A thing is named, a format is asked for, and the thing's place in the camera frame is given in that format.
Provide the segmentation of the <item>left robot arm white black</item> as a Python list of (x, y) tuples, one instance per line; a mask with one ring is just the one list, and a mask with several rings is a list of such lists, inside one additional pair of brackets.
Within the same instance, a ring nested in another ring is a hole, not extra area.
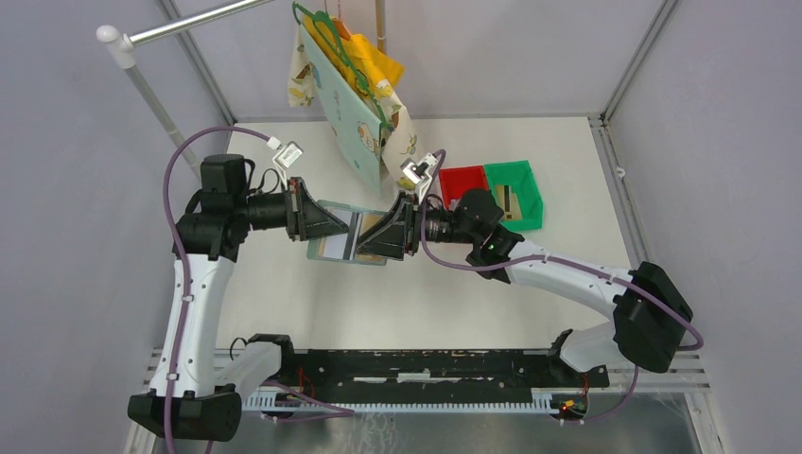
[(165, 347), (148, 390), (128, 405), (132, 421), (164, 439), (228, 442), (245, 401), (264, 381), (281, 386), (296, 376), (287, 335), (256, 334), (243, 353), (215, 368), (222, 300), (249, 232), (283, 229), (290, 240), (306, 241), (349, 230), (310, 197), (300, 177), (257, 193), (252, 166), (237, 154), (205, 158), (201, 188), (172, 228), (175, 290)]

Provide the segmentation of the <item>grey white striped card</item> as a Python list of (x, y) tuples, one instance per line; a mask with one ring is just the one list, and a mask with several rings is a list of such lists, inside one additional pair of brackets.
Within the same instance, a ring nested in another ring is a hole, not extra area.
[(347, 224), (348, 231), (345, 234), (322, 238), (317, 250), (318, 257), (328, 260), (353, 261), (357, 228), (361, 222), (361, 214), (340, 208), (332, 208), (330, 212)]

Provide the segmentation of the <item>gold printed card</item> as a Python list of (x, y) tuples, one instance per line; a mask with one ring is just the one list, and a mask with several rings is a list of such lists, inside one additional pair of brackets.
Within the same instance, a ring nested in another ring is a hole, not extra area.
[[(362, 217), (359, 229), (357, 231), (357, 243), (360, 242), (361, 237), (367, 233), (371, 228), (373, 228), (380, 220), (382, 216), (379, 214), (371, 214), (365, 213)], [(371, 255), (366, 253), (356, 253), (355, 259), (360, 263), (368, 263), (368, 264), (385, 264), (387, 259), (378, 255)]]

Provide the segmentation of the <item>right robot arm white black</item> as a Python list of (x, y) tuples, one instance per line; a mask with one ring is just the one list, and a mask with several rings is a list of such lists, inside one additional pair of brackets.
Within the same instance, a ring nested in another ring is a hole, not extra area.
[(551, 346), (549, 379), (569, 386), (596, 366), (629, 362), (657, 374), (684, 350), (692, 310), (666, 272), (643, 261), (634, 270), (580, 262), (533, 243), (501, 223), (503, 211), (488, 190), (469, 189), (452, 210), (433, 208), (401, 193), (391, 210), (359, 235), (360, 254), (402, 260), (429, 243), (469, 244), (459, 271), (486, 280), (540, 288), (605, 317), (584, 330), (568, 329)]

